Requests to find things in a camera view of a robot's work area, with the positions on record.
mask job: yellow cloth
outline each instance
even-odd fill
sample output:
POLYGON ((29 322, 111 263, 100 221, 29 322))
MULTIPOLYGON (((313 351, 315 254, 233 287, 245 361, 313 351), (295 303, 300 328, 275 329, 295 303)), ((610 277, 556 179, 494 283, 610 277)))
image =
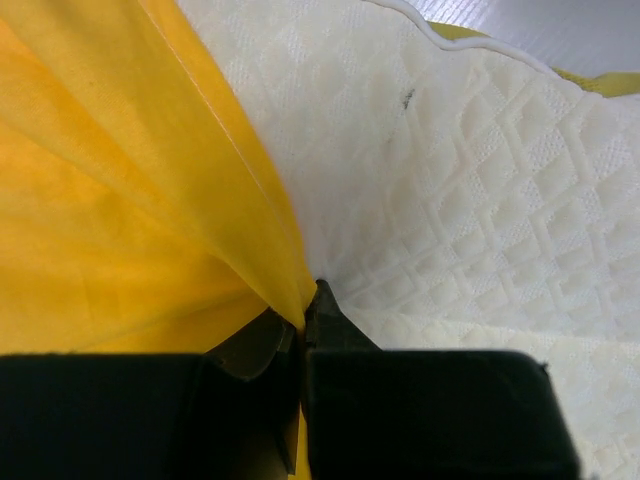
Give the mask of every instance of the yellow cloth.
MULTIPOLYGON (((447 25, 444 23, 429 22, 429 25, 442 38, 456 40, 458 38, 486 37, 485 34, 470 28, 447 25)), ((555 72, 565 80, 575 83, 587 92, 596 92, 603 97, 619 97, 640 93, 640 73, 611 72, 597 77, 582 77, 567 72, 560 68, 554 68, 555 72)))
POLYGON ((302 327, 315 291, 273 165, 169 0, 0 2, 0 227, 0 353, 202 352, 267 305, 302 327))

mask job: white quilted fabric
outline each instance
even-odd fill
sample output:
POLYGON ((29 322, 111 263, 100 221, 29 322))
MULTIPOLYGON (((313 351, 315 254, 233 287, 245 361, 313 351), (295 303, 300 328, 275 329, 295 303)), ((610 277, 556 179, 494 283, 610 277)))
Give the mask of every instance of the white quilted fabric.
POLYGON ((373 3, 178 3, 345 313, 384 347, 549 362, 585 471, 640 478, 640 103, 373 3))

